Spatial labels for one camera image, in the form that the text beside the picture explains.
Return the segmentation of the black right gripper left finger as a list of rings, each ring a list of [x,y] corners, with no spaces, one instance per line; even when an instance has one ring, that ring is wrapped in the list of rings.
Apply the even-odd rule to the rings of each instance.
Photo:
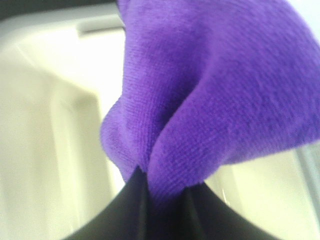
[[[149,216],[146,174],[136,167],[108,206],[67,240],[156,240]]]

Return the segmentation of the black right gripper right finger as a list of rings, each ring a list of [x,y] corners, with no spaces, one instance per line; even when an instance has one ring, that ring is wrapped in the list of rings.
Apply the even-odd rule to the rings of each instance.
[[[269,234],[224,203],[205,183],[168,199],[161,240],[268,240]]]

